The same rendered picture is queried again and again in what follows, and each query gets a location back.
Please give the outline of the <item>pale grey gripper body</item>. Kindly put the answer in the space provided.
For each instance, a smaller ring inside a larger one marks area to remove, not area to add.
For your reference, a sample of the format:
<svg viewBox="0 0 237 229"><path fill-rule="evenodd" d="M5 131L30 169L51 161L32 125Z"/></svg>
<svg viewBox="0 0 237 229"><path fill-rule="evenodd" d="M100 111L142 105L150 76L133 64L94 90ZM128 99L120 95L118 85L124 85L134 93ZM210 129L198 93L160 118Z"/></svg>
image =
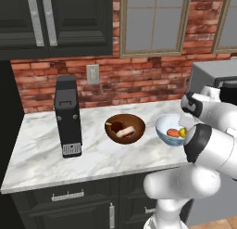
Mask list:
<svg viewBox="0 0 237 229"><path fill-rule="evenodd" d="M190 113L182 113L180 117L180 126L191 129L196 124L195 118Z"/></svg>

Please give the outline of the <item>white and blue bowl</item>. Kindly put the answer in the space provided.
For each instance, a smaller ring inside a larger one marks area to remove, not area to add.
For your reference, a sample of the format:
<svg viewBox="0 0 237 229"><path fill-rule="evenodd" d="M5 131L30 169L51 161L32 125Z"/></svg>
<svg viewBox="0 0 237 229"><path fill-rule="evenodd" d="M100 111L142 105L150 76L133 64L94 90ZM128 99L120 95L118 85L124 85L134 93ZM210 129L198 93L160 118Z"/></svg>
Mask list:
<svg viewBox="0 0 237 229"><path fill-rule="evenodd" d="M184 128L180 126L181 114L164 114L156 120L156 133L159 138L169 146L182 146L185 138L175 138L167 135L168 129Z"/></svg>

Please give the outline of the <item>brown bowl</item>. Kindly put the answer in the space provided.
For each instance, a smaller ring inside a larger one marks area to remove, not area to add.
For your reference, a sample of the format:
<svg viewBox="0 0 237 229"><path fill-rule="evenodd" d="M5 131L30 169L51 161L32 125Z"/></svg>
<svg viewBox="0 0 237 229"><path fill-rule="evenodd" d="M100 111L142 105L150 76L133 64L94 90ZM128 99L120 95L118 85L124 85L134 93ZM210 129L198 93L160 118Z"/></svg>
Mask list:
<svg viewBox="0 0 237 229"><path fill-rule="evenodd" d="M111 130L110 126L107 126L105 124L105 131L106 134L116 143L120 143L122 145L127 145L131 143L135 143L138 141L144 134L145 131L145 124L143 120L135 115L132 114L117 114L109 119L106 120L106 122L114 122L118 121L123 124L123 129L133 126L135 129L135 132L133 134L128 134L124 137L117 137L116 133Z"/></svg>

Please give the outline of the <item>black fridge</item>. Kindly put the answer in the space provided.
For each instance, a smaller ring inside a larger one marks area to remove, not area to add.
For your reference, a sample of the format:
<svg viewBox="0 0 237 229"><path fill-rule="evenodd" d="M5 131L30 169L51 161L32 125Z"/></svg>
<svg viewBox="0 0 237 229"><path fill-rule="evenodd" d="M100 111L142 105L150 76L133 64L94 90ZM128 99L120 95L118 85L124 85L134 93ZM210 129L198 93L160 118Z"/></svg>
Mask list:
<svg viewBox="0 0 237 229"><path fill-rule="evenodd" d="M23 117L24 110L10 61L0 61L0 187ZM11 196L1 193L0 229L24 229Z"/></svg>

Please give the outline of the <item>grey microwave oven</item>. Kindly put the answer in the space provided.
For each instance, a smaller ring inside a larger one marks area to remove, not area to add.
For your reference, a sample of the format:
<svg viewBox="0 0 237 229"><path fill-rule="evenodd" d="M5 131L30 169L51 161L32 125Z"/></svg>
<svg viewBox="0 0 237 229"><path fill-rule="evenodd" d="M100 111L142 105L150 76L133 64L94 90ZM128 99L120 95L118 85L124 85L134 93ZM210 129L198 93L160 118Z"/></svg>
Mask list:
<svg viewBox="0 0 237 229"><path fill-rule="evenodd" d="M218 88L222 102L237 106L237 60L194 62L187 91L200 94L204 86Z"/></svg>

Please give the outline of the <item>pale-edged steak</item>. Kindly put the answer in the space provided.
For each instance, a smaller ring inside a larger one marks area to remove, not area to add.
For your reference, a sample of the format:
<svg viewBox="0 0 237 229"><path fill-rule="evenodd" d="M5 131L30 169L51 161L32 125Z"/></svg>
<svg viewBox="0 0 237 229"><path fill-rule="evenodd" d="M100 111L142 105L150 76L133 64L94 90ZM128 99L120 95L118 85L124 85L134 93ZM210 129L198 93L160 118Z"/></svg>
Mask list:
<svg viewBox="0 0 237 229"><path fill-rule="evenodd" d="M129 127L125 128L123 130L118 131L116 133L116 136L117 137L124 137L124 136L126 136L128 134L133 134L134 132L135 132L134 127L133 126L129 126Z"/></svg>

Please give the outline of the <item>dark steak with bone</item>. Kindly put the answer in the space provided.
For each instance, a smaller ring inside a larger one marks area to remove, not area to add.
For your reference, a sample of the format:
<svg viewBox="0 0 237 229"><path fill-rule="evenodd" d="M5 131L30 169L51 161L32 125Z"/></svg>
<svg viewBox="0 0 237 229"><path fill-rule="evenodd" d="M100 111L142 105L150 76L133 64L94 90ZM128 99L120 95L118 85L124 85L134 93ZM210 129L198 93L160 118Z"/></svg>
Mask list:
<svg viewBox="0 0 237 229"><path fill-rule="evenodd" d="M118 131L123 129L123 124L121 122L118 122L118 121L106 122L106 125L110 126L111 130L115 133L117 133Z"/></svg>

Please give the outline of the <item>black drawer front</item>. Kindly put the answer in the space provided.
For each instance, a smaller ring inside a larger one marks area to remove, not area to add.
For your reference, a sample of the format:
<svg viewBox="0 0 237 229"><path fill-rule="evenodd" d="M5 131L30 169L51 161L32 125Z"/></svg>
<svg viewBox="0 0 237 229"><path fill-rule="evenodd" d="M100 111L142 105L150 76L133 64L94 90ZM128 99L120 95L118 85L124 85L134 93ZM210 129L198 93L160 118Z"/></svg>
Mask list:
<svg viewBox="0 0 237 229"><path fill-rule="evenodd" d="M144 207L153 209L156 201L150 199L143 190L145 173L131 174L120 178L119 186L119 220L126 222L152 213L144 213Z"/></svg>
<svg viewBox="0 0 237 229"><path fill-rule="evenodd" d="M52 202L53 194L56 196L66 195L84 191L84 197L78 197L63 201ZM65 184L54 187L28 190L13 193L12 199L20 212L27 210L46 209L60 204L71 204L74 202L88 202L93 200L114 197L119 194L119 178L107 178L76 184Z"/></svg>

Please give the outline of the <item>grey appliance front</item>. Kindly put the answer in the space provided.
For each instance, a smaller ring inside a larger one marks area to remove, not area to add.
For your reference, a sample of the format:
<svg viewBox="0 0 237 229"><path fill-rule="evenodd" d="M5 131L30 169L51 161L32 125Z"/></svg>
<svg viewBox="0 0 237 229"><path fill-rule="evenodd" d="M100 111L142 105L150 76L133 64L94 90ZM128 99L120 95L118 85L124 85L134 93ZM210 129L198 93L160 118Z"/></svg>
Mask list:
<svg viewBox="0 0 237 229"><path fill-rule="evenodd" d="M193 226L234 216L237 216L237 199L198 199L193 202L186 224Z"/></svg>

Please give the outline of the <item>wide tan-framed window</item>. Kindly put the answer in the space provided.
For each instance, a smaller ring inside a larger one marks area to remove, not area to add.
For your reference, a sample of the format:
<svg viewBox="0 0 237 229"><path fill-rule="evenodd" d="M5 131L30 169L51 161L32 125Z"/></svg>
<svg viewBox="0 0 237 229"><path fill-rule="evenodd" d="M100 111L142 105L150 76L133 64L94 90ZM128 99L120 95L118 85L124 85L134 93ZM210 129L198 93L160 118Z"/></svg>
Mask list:
<svg viewBox="0 0 237 229"><path fill-rule="evenodd" d="M119 56L181 54L191 0L120 0Z"/></svg>

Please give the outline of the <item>narrow tan-framed window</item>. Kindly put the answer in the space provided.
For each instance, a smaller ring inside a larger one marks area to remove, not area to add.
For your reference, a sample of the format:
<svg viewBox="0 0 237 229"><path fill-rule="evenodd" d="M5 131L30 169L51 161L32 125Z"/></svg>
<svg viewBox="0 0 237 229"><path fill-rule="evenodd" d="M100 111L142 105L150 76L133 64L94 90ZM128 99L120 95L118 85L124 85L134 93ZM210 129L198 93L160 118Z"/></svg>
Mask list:
<svg viewBox="0 0 237 229"><path fill-rule="evenodd" d="M224 0L212 53L237 53L237 0Z"/></svg>

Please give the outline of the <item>black coffee machine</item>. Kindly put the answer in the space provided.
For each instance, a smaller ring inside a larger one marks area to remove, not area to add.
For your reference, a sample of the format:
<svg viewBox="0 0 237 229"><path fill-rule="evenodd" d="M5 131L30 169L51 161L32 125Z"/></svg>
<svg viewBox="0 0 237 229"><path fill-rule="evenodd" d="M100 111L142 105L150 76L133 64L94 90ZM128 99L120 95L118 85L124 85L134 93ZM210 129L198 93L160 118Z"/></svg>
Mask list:
<svg viewBox="0 0 237 229"><path fill-rule="evenodd" d="M57 77L54 107L62 157L79 157L82 148L82 134L75 75Z"/></svg>

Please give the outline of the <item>black cupboard door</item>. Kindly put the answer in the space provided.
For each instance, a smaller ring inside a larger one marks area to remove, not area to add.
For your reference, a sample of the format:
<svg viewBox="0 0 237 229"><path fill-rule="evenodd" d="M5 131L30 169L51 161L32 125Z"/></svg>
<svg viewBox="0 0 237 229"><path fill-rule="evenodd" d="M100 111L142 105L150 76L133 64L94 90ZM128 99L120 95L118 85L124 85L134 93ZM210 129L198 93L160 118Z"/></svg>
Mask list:
<svg viewBox="0 0 237 229"><path fill-rule="evenodd" d="M112 54L112 0L51 0L57 46L51 57Z"/></svg>
<svg viewBox="0 0 237 229"><path fill-rule="evenodd" d="M37 5L43 47L35 42L28 0L0 0L0 60L50 57L42 0Z"/></svg>
<svg viewBox="0 0 237 229"><path fill-rule="evenodd" d="M28 214L26 229L110 229L109 200ZM117 212L115 206L115 229Z"/></svg>

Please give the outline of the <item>black lower cupboard door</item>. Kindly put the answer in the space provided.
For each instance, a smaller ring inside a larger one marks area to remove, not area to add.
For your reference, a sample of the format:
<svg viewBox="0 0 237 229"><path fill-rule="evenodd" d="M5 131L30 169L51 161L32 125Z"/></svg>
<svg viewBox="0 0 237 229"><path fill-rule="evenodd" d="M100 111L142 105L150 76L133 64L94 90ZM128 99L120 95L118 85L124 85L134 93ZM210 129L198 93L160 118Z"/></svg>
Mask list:
<svg viewBox="0 0 237 229"><path fill-rule="evenodd" d="M110 229L109 200L28 214L26 229ZM115 229L117 212L115 206Z"/></svg>

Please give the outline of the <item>grey wall socket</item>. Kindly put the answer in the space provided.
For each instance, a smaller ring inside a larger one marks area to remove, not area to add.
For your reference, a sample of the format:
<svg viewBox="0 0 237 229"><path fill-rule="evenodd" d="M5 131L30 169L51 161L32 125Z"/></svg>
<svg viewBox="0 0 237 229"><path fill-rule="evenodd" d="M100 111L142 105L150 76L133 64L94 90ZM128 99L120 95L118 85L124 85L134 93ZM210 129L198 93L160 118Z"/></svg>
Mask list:
<svg viewBox="0 0 237 229"><path fill-rule="evenodd" d="M87 83L99 84L100 83L100 70L98 64L87 65Z"/></svg>

